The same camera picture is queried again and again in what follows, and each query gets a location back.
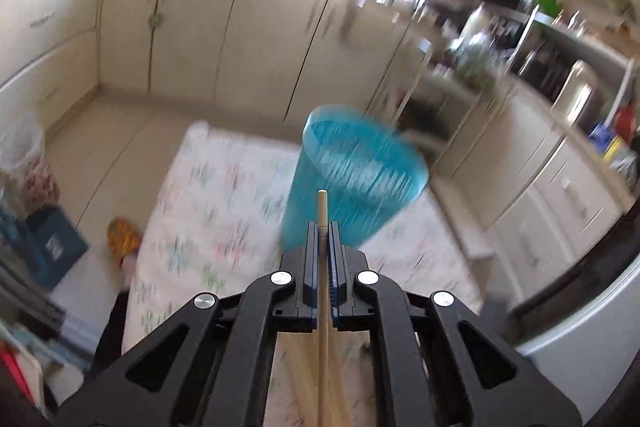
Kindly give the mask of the wooden chopstick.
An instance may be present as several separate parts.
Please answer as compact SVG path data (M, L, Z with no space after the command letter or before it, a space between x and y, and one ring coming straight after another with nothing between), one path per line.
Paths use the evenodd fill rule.
M328 192L320 190L317 195L317 223L318 223L318 425L329 425L329 416L326 413L326 388L328 377L326 372L329 367L329 321L330 299L328 283Z

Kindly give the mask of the cream kitchen base cabinets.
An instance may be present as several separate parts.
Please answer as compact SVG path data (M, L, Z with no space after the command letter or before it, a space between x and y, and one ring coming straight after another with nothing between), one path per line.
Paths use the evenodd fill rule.
M357 0L1 0L1 127L51 127L105 87L303 129L318 106L371 110L416 69L398 13ZM482 229L523 225L515 289L563 274L631 207L577 132L521 81L500 80L438 154L436 185Z

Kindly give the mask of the floral white tablecloth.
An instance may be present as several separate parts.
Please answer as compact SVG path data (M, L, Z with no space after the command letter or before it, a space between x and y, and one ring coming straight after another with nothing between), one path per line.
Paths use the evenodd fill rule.
M280 263L279 236L299 148L194 122L144 232L122 347L129 350L202 291L244 291ZM482 295L430 190L361 247L370 268L406 291Z

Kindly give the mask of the dark blue box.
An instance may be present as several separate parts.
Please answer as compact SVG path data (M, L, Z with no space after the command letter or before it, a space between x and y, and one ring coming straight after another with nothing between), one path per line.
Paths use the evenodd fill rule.
M29 275L45 291L53 291L89 245L60 207L44 207L26 218L32 240L27 254Z

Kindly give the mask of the turquoise perforated plastic basket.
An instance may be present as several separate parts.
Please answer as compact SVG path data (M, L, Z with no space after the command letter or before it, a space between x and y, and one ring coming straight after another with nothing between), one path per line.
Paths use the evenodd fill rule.
M422 155L390 127L349 106L319 106L303 129L281 247L306 243L320 190L328 192L329 219L338 223L342 243L359 247L412 204L427 181Z

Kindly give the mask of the floral trash bin with bag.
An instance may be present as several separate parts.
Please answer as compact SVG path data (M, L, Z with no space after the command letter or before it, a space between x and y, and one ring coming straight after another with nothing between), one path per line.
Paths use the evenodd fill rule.
M26 218L58 205L60 189L46 155L46 134L34 113L11 124L1 137L1 202Z

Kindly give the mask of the white shelf trolley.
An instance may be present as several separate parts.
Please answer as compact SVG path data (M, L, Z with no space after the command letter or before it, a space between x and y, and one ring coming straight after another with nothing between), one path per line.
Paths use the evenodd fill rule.
M367 114L434 158L450 149L475 109L491 109L529 31L530 17L483 3L488 21L459 36L423 11L401 38Z

